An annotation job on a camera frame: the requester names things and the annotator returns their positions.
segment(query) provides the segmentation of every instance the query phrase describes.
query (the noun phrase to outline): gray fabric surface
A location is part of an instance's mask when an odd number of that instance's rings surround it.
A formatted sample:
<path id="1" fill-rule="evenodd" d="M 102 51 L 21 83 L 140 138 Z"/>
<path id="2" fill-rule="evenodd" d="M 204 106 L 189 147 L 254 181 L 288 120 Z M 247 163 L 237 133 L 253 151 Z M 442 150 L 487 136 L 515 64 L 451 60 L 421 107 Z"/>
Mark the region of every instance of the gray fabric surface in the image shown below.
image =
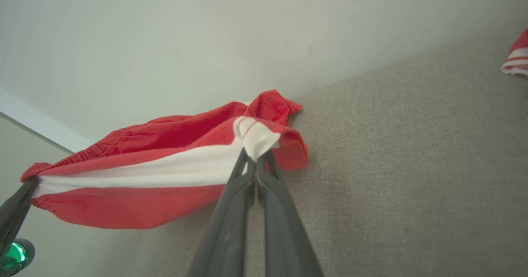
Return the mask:
<path id="1" fill-rule="evenodd" d="M 286 176 L 327 276 L 528 275 L 528 79 L 500 72 L 522 30 L 293 99 L 311 162 Z M 157 275 L 185 275 L 213 208 L 150 234 Z M 255 206 L 248 276 L 263 223 Z"/>

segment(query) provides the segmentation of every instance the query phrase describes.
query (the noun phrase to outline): white stripe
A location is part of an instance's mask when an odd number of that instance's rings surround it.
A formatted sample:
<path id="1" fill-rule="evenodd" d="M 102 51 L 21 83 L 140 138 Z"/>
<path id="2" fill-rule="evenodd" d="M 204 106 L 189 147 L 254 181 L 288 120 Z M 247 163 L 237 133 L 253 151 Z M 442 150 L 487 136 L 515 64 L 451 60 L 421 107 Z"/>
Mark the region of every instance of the white stripe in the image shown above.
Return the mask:
<path id="1" fill-rule="evenodd" d="M 517 48 L 513 50 L 509 54 L 508 59 L 511 59 L 512 57 L 518 57 L 518 56 L 528 56 L 528 47 L 527 48 Z"/>
<path id="2" fill-rule="evenodd" d="M 528 59 L 513 59 L 512 61 L 507 61 L 506 63 L 502 65 L 500 70 L 506 74 L 511 74 L 511 75 L 523 74 L 523 75 L 528 76 L 528 70 L 523 69 L 523 68 L 518 68 L 518 67 L 511 67 L 511 66 L 519 66 L 519 65 L 528 67 Z"/>
<path id="3" fill-rule="evenodd" d="M 87 187 L 156 188 L 225 184 L 243 147 L 252 159 L 257 160 L 281 137 L 281 134 L 272 132 L 250 117 L 239 117 L 233 128 L 235 138 L 230 145 L 198 147 L 130 166 L 67 176 L 41 176 L 33 198 Z"/>

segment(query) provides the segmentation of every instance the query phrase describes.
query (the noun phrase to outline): green led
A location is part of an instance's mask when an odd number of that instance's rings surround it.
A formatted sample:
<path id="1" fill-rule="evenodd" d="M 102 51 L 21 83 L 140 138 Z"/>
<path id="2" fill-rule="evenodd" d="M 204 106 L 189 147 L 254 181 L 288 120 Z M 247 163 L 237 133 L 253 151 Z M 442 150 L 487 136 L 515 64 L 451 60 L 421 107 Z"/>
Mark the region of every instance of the green led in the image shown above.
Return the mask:
<path id="1" fill-rule="evenodd" d="M 29 266 L 35 247 L 26 239 L 15 239 L 5 255 L 0 255 L 0 276 L 13 276 Z"/>
<path id="2" fill-rule="evenodd" d="M 19 262 L 23 262 L 24 260 L 26 260 L 26 255 L 24 254 L 24 249 L 22 249 L 22 247 L 20 247 L 17 243 L 13 242 L 13 245 L 11 245 L 11 249 L 15 247 L 15 249 L 17 250 L 18 254 L 17 256 L 15 257 L 17 261 Z"/>

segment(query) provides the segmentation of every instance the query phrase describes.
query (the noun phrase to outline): red and white cloth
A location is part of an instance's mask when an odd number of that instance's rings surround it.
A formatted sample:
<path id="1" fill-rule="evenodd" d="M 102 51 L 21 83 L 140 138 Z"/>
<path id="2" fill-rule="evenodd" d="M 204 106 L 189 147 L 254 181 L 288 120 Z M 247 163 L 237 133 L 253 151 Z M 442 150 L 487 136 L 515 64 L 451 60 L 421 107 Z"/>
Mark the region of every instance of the red and white cloth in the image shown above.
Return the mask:
<path id="1" fill-rule="evenodd" d="M 500 68 L 506 74 L 524 74 L 528 76 L 528 29 L 513 43 L 508 59 Z"/>
<path id="2" fill-rule="evenodd" d="M 195 116 L 162 117 L 110 133 L 22 177 L 41 181 L 32 204 L 74 224 L 154 228 L 218 200 L 242 148 L 271 148 L 284 170 L 306 168 L 308 151 L 288 116 L 301 106 L 277 91 Z"/>

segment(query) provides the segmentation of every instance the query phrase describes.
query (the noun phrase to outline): white trim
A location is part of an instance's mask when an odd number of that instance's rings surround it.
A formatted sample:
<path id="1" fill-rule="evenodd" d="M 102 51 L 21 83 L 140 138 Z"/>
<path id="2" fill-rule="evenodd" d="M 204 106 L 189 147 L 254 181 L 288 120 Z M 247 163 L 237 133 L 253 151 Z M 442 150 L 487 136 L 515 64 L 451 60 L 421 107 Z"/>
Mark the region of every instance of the white trim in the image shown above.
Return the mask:
<path id="1" fill-rule="evenodd" d="M 516 66 L 516 65 L 528 66 L 528 59 L 513 59 L 511 61 L 507 61 L 506 63 L 502 65 L 500 70 L 506 74 L 511 74 L 511 75 L 523 74 L 523 75 L 528 76 L 528 70 L 525 70 L 522 68 L 516 68 L 516 67 L 507 68 L 509 66 Z"/>
<path id="2" fill-rule="evenodd" d="M 528 56 L 528 47 L 527 48 L 517 48 L 513 50 L 509 54 L 508 59 L 511 59 L 513 57 L 518 57 L 518 56 Z"/>
<path id="3" fill-rule="evenodd" d="M 275 147 L 281 134 L 250 117 L 233 123 L 235 137 L 230 145 L 193 148 L 160 159 L 66 176 L 40 176 L 33 198 L 75 189 L 111 187 L 191 187 L 227 183 L 240 151 L 257 160 Z"/>
<path id="4" fill-rule="evenodd" d="M 0 112 L 74 153 L 94 143 L 2 89 Z"/>

